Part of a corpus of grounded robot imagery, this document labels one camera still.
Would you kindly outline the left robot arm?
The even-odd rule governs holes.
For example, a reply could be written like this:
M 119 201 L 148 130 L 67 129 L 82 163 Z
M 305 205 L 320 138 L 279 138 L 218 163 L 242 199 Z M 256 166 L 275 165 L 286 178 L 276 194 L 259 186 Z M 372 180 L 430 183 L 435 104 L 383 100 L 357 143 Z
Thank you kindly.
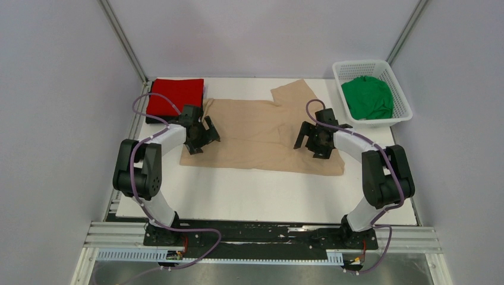
M 119 146 L 112 184 L 135 201 L 149 220 L 144 241 L 147 245 L 176 245 L 182 238 L 179 217 L 166 199 L 162 186 L 162 158 L 183 145 L 190 155 L 220 136 L 202 108 L 187 104 L 176 120 L 164 121 L 164 129 L 141 141 L 125 139 Z

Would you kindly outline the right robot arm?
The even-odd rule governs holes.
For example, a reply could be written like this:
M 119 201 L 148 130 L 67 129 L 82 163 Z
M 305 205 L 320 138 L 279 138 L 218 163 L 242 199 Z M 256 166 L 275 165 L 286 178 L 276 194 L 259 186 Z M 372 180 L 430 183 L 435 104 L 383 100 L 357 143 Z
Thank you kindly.
M 315 113 L 313 122 L 300 126 L 294 148 L 307 148 L 315 159 L 329 159 L 333 150 L 347 153 L 361 164 L 363 199 L 342 217 L 336 230 L 324 238 L 332 245 L 361 249 L 376 247 L 376 221 L 389 210 L 403 206 L 415 194 L 415 184 L 407 154 L 400 145 L 382 147 L 358 133 L 351 125 L 340 124 L 331 108 Z

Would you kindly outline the beige t shirt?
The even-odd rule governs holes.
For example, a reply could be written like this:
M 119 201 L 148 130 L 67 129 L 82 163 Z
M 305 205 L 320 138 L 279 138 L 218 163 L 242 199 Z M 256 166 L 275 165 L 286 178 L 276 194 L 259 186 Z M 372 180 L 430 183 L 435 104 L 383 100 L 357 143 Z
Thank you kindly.
M 306 103 L 316 95 L 304 80 L 274 88 L 272 100 L 205 99 L 220 141 L 191 155 L 183 149 L 182 166 L 260 169 L 341 176 L 345 162 L 333 150 L 329 159 L 317 159 L 305 147 L 294 147 L 300 127 L 308 120 Z

